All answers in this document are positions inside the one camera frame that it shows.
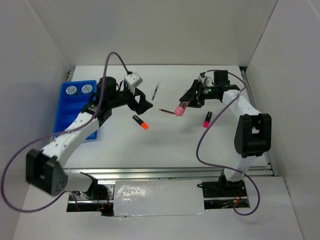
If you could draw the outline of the pink eraser tube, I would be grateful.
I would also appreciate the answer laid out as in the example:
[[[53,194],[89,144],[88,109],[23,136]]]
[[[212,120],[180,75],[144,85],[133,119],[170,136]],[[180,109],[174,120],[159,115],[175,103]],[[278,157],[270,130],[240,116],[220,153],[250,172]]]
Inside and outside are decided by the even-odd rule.
[[[189,103],[190,103],[189,101],[181,101],[179,103],[179,105],[176,107],[175,111],[174,111],[175,115],[177,117],[183,116],[183,114],[184,114],[186,108],[188,107]]]

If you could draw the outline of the orange black highlighter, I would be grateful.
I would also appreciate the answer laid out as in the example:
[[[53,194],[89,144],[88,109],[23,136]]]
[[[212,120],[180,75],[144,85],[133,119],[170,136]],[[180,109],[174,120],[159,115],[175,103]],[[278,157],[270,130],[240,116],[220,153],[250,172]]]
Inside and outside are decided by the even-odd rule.
[[[148,129],[148,125],[137,115],[133,115],[132,118],[143,128],[143,129]]]

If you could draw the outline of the pink black highlighter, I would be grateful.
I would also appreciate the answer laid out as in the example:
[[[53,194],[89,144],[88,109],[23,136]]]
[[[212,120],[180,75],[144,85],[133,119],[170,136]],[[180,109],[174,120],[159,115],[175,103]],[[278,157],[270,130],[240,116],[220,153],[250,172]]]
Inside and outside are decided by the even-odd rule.
[[[208,128],[209,127],[210,121],[211,121],[211,118],[212,118],[212,114],[213,113],[211,111],[207,112],[205,120],[204,120],[204,123],[203,123],[203,127],[204,128]]]

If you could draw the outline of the blue white round jar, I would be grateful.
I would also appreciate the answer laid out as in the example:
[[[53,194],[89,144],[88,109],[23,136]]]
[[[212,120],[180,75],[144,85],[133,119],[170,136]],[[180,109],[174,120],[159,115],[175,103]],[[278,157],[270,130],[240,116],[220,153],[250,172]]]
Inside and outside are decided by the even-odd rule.
[[[94,88],[91,84],[85,84],[81,88],[81,93],[83,95],[91,95],[94,92]]]
[[[65,89],[65,95],[67,97],[75,97],[79,94],[79,90],[76,86],[70,85]]]

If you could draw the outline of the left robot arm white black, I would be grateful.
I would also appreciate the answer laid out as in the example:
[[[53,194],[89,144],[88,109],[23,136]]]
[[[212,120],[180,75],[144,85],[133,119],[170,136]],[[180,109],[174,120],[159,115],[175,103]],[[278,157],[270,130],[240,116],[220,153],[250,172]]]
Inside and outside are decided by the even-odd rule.
[[[98,180],[84,172],[64,171],[67,160],[92,133],[112,115],[114,108],[127,105],[138,115],[153,107],[138,89],[143,82],[136,73],[124,77],[123,90],[113,77],[101,78],[88,103],[63,134],[40,150],[31,149],[26,155],[25,178],[30,185],[57,196],[62,192],[80,191],[88,200],[99,193]]]

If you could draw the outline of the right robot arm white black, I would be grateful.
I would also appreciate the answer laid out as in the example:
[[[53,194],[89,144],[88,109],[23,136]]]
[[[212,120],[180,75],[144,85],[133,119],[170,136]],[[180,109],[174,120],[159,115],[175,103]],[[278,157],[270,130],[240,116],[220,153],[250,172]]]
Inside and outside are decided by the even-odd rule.
[[[271,148],[272,118],[268,113],[261,113],[253,107],[242,95],[245,88],[231,84],[227,70],[212,70],[211,86],[207,85],[207,72],[199,74],[191,87],[179,99],[175,115],[180,117],[187,108],[201,108],[206,100],[219,100],[225,107],[207,123],[210,129],[218,118],[231,110],[237,119],[234,135],[234,149],[238,156],[233,166],[222,167],[222,181],[218,190],[223,196],[230,196],[236,189],[235,182],[242,180],[245,173],[256,158],[268,152]]]

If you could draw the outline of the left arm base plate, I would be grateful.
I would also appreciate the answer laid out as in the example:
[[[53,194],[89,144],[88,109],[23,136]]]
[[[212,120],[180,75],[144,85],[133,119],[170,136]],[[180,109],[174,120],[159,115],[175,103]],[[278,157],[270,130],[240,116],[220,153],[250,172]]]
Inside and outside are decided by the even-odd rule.
[[[115,184],[99,185],[98,190],[89,195],[87,192],[74,191],[69,194],[66,212],[95,212],[105,217],[114,216]]]

